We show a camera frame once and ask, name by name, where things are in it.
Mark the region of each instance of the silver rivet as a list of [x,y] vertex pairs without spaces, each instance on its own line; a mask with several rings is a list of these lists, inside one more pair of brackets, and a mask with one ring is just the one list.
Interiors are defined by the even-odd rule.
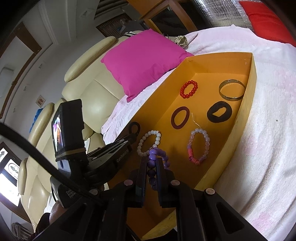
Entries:
[[89,190],[89,192],[95,196],[98,195],[98,193],[99,193],[98,189],[91,189],[91,190]]
[[172,180],[170,183],[171,183],[173,186],[178,186],[178,185],[180,185],[180,182],[179,182],[178,180]]
[[133,184],[133,181],[132,181],[132,180],[129,180],[129,179],[127,179],[127,180],[125,180],[125,181],[123,182],[123,184],[124,184],[124,185],[126,185],[126,186],[130,186],[130,185],[132,185],[132,184]]
[[207,188],[207,189],[205,190],[205,192],[206,192],[207,194],[209,194],[209,195],[213,195],[213,194],[215,194],[215,190],[214,190],[213,188]]

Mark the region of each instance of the wall picture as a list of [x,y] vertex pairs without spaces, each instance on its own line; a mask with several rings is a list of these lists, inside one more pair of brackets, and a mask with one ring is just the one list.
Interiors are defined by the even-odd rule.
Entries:
[[39,95],[38,99],[36,100],[36,104],[41,108],[45,102],[45,99]]

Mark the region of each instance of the white blanket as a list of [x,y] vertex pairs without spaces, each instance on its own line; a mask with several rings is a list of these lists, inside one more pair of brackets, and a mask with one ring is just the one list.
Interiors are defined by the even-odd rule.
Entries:
[[[187,51],[253,53],[257,70],[253,105],[215,190],[269,241],[284,240],[296,221],[296,48],[230,26],[199,31]],[[131,102],[126,103],[126,96],[118,102],[102,127],[106,144],[115,140],[170,73]]]

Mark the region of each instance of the cardboard box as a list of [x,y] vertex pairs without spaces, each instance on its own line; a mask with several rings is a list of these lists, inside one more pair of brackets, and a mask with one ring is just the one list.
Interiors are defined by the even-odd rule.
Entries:
[[[253,102],[256,78],[252,53],[212,53],[185,59],[132,118],[131,122],[136,121],[141,126],[137,142],[133,144],[134,152],[109,185],[112,187],[125,180],[131,170],[138,168],[140,157],[136,149],[139,140],[148,131],[158,130],[162,134],[159,148],[165,150],[169,156],[170,170],[174,172],[176,179],[198,190],[213,187],[233,156],[243,134]],[[244,91],[240,84],[230,83],[224,86],[221,92],[229,97],[238,97],[244,93],[243,99],[227,101],[220,96],[219,85],[228,79],[241,81],[246,90]],[[198,89],[192,97],[183,99],[179,95],[180,89],[189,80],[196,81]],[[192,88],[193,85],[189,85],[185,93]],[[207,118],[207,111],[218,101],[228,103],[232,108],[232,115],[224,122],[213,123]],[[181,106],[189,109],[190,116],[183,128],[174,129],[171,116]],[[220,109],[216,115],[220,116],[224,111],[225,109]],[[199,128],[193,122],[191,113],[211,139],[207,159],[199,166],[188,159],[187,143],[191,131]],[[185,114],[185,111],[177,114],[177,125],[184,120]],[[143,143],[142,151],[148,150],[154,142],[155,135],[148,137]],[[196,158],[203,155],[205,139],[202,134],[195,135],[192,149]],[[166,234],[176,226],[176,213],[174,209],[163,209],[159,206],[157,192],[147,183],[144,208],[130,208],[127,222],[142,239],[151,239]]]

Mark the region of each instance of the beige leather sofa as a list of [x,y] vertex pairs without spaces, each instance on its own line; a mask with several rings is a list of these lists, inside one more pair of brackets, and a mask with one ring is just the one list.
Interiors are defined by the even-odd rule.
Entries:
[[[105,53],[128,37],[107,37],[86,51],[65,75],[67,83],[62,91],[64,99],[49,103],[38,116],[29,141],[55,166],[51,121],[62,101],[82,100],[85,129],[83,138],[90,138],[89,151],[104,146],[101,128],[111,115],[117,102],[124,96],[122,86],[101,63]],[[17,181],[22,205],[34,230],[43,215],[51,192],[50,175],[29,157],[20,165]]]

